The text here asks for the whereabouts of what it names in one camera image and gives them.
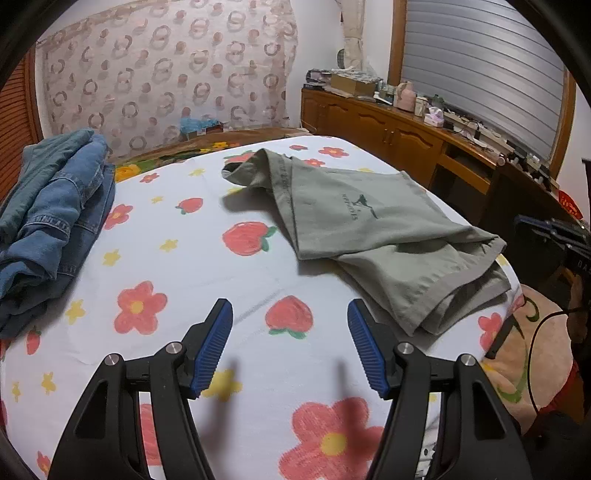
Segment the window blind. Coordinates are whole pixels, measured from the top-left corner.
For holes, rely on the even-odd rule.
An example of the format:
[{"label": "window blind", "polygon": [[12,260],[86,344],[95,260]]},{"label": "window blind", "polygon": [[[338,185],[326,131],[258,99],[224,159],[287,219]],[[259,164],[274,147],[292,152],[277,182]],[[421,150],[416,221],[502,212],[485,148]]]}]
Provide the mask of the window blind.
[{"label": "window blind", "polygon": [[564,65],[504,0],[408,0],[402,78],[550,156]]}]

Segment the small box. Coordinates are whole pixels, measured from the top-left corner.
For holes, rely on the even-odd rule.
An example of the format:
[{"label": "small box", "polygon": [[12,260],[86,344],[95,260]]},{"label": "small box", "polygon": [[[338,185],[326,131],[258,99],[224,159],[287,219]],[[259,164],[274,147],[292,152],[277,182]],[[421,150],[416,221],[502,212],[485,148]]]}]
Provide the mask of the small box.
[{"label": "small box", "polygon": [[350,93],[355,96],[373,97],[378,81],[357,80],[333,73],[330,78],[330,86],[337,90]]}]

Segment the patterned curtain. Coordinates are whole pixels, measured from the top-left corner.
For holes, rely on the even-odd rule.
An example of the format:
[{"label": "patterned curtain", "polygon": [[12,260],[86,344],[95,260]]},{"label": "patterned curtain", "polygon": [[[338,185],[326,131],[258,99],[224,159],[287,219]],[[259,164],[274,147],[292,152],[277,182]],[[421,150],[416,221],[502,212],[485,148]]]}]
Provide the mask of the patterned curtain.
[{"label": "patterned curtain", "polygon": [[38,43],[53,134],[91,127],[111,161],[176,142],[182,117],[287,126],[290,0],[140,0]]},{"label": "patterned curtain", "polygon": [[343,12],[345,68],[363,70],[363,24],[365,0],[335,0]]}]

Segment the floral bedsheet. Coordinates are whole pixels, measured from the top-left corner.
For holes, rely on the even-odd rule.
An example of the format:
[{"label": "floral bedsheet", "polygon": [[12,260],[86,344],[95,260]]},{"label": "floral bedsheet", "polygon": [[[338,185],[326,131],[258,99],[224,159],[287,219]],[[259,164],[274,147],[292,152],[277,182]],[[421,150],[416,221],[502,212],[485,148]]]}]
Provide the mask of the floral bedsheet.
[{"label": "floral bedsheet", "polygon": [[[344,140],[298,137],[210,153],[119,183],[73,286],[26,335],[2,345],[8,437],[40,478],[102,359],[152,355],[202,322],[220,297],[232,302],[234,327],[210,388],[191,402],[216,477],[364,478],[390,407],[370,389],[347,327],[348,303],[365,296],[334,262],[296,259],[264,192],[222,178],[225,162],[244,161],[260,147],[318,168],[397,172]],[[441,337],[413,342],[429,355],[482,359],[500,327],[494,320],[508,315],[519,293],[511,267],[499,263],[512,292]],[[150,472],[161,479],[150,395],[140,400]],[[437,436],[439,397],[430,400],[423,471]]]}]

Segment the jeans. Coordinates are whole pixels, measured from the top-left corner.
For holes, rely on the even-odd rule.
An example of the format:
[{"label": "jeans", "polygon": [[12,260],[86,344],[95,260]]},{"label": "jeans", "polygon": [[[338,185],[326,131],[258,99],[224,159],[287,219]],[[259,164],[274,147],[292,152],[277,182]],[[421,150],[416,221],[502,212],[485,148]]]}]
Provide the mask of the jeans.
[{"label": "jeans", "polygon": [[13,338],[59,298],[82,266],[115,197],[106,142],[94,135],[27,212],[17,241],[0,252],[0,338]]},{"label": "jeans", "polygon": [[16,240],[22,221],[41,189],[93,134],[91,128],[82,128],[23,149],[18,182],[0,206],[0,243],[10,245]]}]

